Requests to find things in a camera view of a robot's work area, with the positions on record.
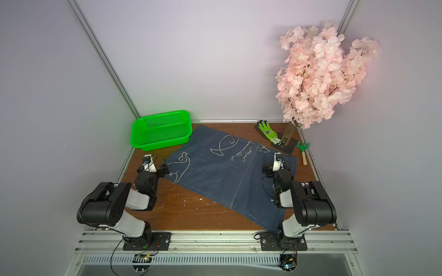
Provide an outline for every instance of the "grey wall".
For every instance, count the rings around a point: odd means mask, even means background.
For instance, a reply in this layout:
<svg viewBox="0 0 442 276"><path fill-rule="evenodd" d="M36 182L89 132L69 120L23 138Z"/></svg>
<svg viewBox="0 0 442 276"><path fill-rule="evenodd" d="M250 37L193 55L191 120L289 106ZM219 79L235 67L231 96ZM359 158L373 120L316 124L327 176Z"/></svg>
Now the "grey wall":
<svg viewBox="0 0 442 276"><path fill-rule="evenodd" d="M294 26L341 22L350 0L78 0L141 116L277 119Z"/></svg>
<svg viewBox="0 0 442 276"><path fill-rule="evenodd" d="M0 2L2 275L61 275L134 121L63 0Z"/></svg>
<svg viewBox="0 0 442 276"><path fill-rule="evenodd" d="M381 45L367 79L305 131L370 275L440 275L441 1L365 1L346 41Z"/></svg>

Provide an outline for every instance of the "denim fabric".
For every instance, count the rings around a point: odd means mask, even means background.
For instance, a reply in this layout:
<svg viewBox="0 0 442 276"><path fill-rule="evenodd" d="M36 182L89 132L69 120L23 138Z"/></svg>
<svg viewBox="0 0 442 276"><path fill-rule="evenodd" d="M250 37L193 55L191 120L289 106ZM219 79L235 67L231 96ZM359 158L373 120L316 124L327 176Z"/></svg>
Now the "denim fabric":
<svg viewBox="0 0 442 276"><path fill-rule="evenodd" d="M285 209L278 209L271 201L266 191L272 193L272 179L263 180L262 174L265 162L273 164L275 152L200 125L189 142L167 159L169 174L165 177L275 232ZM295 174L296 157L286 156L286 163Z"/></svg>

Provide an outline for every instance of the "green gardening glove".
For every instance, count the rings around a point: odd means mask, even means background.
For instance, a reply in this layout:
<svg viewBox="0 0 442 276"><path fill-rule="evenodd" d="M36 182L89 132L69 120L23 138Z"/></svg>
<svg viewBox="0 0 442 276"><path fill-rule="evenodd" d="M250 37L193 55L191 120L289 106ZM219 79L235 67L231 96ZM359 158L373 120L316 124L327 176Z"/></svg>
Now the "green gardening glove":
<svg viewBox="0 0 442 276"><path fill-rule="evenodd" d="M281 144L281 139L279 139L276 132L271 129L269 122L260 120L256 124L267 137L267 139L270 140L270 142L274 143L275 145Z"/></svg>

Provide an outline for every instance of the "whale embroidery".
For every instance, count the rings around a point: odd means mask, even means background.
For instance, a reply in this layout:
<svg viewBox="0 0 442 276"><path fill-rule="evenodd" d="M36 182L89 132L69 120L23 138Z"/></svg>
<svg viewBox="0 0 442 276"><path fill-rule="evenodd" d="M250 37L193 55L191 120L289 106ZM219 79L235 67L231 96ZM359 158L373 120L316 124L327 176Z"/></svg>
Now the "whale embroidery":
<svg viewBox="0 0 442 276"><path fill-rule="evenodd" d="M226 148L221 148L221 142L222 142L226 137L229 137L229 136L230 136L230 138L229 138L229 143L231 144L231 146L230 146L230 147L226 147ZM230 149L231 147L234 147L234 146L238 143L239 140L240 140L240 139L238 138L238 139L236 140L236 142L235 142L235 138L233 138L231 135L226 135L226 136L222 137L221 140L220 140L220 142L218 143L218 146L219 146L218 149L211 148L210 151L211 151L212 153L216 154L216 155L224 156L224 153L223 153L222 151L227 150L227 149Z"/></svg>
<svg viewBox="0 0 442 276"><path fill-rule="evenodd" d="M167 165L169 166L170 164L175 164L175 163L186 163L186 162L188 162L188 164L187 164L187 168L186 168L186 169L180 174L179 177L178 177L178 171L176 171L176 173L172 173L172 172L169 173L170 176L172 176L172 175L175 175L175 176L176 176L176 178L175 178L175 180L174 180L175 183L179 182L179 180L181 179L181 177L183 176L183 174L187 171L187 169L188 169L189 166L191 165L191 159L187 156L187 152L183 152L183 153L181 154L181 156L178 158L178 161L177 161L177 162L172 162L172 163L167 164Z"/></svg>

